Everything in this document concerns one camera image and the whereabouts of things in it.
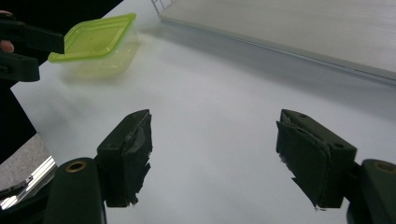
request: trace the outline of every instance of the white tabletop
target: white tabletop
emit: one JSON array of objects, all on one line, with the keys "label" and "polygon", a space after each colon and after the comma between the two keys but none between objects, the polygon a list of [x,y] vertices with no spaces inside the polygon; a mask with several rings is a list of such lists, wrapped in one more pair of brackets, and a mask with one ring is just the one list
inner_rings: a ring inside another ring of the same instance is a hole
[{"label": "white tabletop", "polygon": [[69,78],[59,64],[13,91],[58,165],[96,155],[128,114],[152,114],[151,170],[136,207],[108,223],[347,223],[316,211],[276,154],[280,110],[317,120],[358,148],[356,161],[396,162],[396,87],[135,12],[140,47],[125,74]]}]

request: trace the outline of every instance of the white surface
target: white surface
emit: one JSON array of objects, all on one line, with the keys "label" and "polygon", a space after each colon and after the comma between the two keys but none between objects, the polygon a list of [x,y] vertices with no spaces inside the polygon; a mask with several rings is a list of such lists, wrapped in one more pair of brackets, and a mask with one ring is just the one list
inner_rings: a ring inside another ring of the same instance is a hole
[{"label": "white surface", "polygon": [[395,81],[395,14],[393,0],[176,0],[160,15]]},{"label": "white surface", "polygon": [[152,113],[151,170],[136,207],[108,223],[347,223],[316,211],[276,154],[282,108],[316,119],[359,149],[356,161],[396,162],[396,88],[268,49],[162,24],[150,1],[135,12],[140,47],[125,74],[69,78],[58,64],[13,88],[58,165],[94,157],[128,114]]}]

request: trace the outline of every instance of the translucent plastic container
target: translucent plastic container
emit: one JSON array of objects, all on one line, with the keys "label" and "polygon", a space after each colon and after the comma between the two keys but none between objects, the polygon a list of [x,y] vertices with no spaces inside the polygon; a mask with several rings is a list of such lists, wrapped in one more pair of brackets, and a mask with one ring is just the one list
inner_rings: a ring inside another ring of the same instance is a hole
[{"label": "translucent plastic container", "polygon": [[51,53],[59,63],[79,77],[110,77],[123,73],[134,57],[137,34],[134,13],[84,21],[64,37],[64,54]]}]

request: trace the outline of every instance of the plastic container lid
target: plastic container lid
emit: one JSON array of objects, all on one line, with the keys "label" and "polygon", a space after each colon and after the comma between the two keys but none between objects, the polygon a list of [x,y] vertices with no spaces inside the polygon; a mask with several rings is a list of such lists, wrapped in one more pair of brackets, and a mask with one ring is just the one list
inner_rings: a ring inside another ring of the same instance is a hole
[{"label": "plastic container lid", "polygon": [[134,13],[122,16],[84,21],[75,25],[64,37],[64,54],[52,52],[51,63],[101,59],[117,49],[128,33]]}]

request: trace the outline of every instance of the gray floor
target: gray floor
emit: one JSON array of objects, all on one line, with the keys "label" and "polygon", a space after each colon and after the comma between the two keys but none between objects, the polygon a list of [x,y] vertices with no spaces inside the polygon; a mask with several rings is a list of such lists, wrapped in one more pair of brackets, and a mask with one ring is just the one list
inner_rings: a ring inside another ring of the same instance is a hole
[{"label": "gray floor", "polygon": [[21,183],[49,156],[50,153],[37,133],[8,160],[0,164],[0,189]]}]

